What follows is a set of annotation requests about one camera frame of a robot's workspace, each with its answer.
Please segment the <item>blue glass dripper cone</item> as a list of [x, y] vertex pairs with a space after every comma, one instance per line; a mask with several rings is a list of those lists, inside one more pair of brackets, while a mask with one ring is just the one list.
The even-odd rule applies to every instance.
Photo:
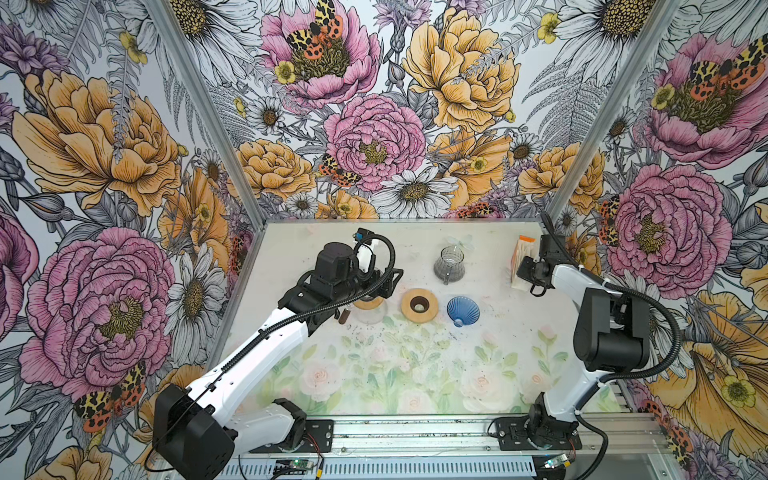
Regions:
[[451, 298], [446, 306], [446, 313], [457, 328], [475, 324], [481, 315], [478, 304], [465, 296]]

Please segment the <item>green circuit board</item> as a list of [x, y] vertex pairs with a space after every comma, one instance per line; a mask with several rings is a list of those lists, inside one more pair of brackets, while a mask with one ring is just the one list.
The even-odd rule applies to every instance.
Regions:
[[272, 475], [304, 475], [312, 472], [315, 467], [316, 463], [308, 459], [282, 459], [276, 461]]
[[571, 464], [570, 458], [567, 454], [559, 454], [547, 458], [542, 464], [543, 469], [559, 469], [567, 468]]

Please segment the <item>aluminium front rail frame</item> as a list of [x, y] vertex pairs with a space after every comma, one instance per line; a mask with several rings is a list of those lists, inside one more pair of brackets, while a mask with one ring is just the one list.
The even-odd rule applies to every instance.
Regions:
[[[262, 447], [233, 457], [213, 479], [679, 479], [664, 433], [648, 414], [587, 414], [581, 450], [501, 451], [486, 430], [497, 415], [341, 416], [330, 453]], [[543, 469], [567, 454], [567, 468]], [[310, 473], [273, 476], [277, 460], [308, 459]], [[185, 479], [154, 467], [163, 479]]]

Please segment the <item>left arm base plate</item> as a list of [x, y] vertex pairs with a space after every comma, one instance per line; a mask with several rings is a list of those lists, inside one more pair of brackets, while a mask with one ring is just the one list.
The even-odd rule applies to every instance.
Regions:
[[286, 439], [288, 452], [330, 453], [335, 422], [330, 419], [299, 420]]

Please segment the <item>smoked grey glass carafe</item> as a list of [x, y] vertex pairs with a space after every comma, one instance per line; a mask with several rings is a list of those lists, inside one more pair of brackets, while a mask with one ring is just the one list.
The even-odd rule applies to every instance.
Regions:
[[445, 285], [458, 282], [465, 275], [464, 259], [464, 251], [459, 246], [447, 246], [435, 261], [433, 272]]

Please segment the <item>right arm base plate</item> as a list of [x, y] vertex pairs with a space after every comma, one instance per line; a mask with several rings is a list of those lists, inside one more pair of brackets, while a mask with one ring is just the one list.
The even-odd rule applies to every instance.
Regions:
[[581, 450], [577, 422], [545, 419], [536, 426], [525, 416], [498, 417], [486, 433], [497, 440], [501, 451]]

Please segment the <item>green circuit board right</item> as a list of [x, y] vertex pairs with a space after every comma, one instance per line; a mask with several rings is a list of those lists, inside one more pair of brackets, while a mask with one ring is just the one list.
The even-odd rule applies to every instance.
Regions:
[[567, 468], [571, 464], [570, 458], [567, 454], [559, 454], [547, 458], [542, 464], [543, 469], [559, 469]]

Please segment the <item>green circuit board left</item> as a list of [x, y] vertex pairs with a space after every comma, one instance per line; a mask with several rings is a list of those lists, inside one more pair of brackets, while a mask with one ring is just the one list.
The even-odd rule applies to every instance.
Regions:
[[315, 467], [316, 463], [308, 459], [282, 459], [276, 461], [272, 475], [304, 475], [312, 472]]

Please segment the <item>coffee filter pack orange top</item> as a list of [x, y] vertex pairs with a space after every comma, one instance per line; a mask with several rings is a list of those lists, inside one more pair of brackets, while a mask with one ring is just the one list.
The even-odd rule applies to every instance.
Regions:
[[515, 289], [528, 291], [532, 284], [518, 275], [518, 269], [522, 266], [525, 257], [534, 257], [536, 253], [536, 240], [532, 237], [520, 235], [515, 245], [511, 259], [511, 286]]

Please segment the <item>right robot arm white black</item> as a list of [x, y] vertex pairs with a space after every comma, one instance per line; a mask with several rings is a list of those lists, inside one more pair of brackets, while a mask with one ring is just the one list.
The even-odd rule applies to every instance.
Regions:
[[576, 305], [572, 345], [577, 358], [556, 386], [538, 395], [528, 413], [526, 436], [536, 448], [563, 448], [576, 442], [576, 415], [610, 374], [630, 373], [649, 355], [649, 304], [635, 299], [568, 258], [558, 235], [541, 237], [536, 259], [523, 258], [516, 274], [541, 297], [549, 290]]

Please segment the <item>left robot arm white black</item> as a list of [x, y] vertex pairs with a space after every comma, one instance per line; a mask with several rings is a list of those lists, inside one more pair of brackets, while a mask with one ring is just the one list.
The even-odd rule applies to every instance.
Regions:
[[185, 479], [213, 479], [238, 455], [262, 447], [298, 448], [306, 413], [279, 398], [254, 417], [236, 411], [268, 373], [327, 320], [362, 299], [387, 299], [403, 276], [393, 243], [360, 229], [354, 245], [326, 244], [315, 266], [278, 301], [242, 345], [185, 387], [170, 385], [155, 402], [151, 448]]

